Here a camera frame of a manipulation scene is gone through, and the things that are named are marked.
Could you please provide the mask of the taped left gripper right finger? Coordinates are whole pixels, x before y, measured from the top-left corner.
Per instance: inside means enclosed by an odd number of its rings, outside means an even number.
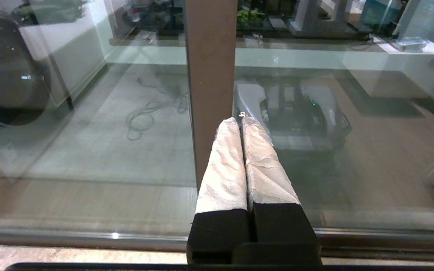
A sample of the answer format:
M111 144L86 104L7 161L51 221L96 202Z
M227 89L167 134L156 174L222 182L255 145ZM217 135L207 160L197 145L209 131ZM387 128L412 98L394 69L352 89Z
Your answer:
M318 238L264 128L241 119L249 202L257 242L317 245Z

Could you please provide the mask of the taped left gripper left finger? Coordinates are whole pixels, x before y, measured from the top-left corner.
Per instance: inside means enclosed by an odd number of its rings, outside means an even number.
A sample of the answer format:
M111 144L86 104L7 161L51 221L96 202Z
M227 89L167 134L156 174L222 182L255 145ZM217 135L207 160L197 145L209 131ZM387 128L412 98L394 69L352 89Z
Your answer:
M236 118L222 120L203 175L186 242L188 264L229 264L251 240L248 185Z

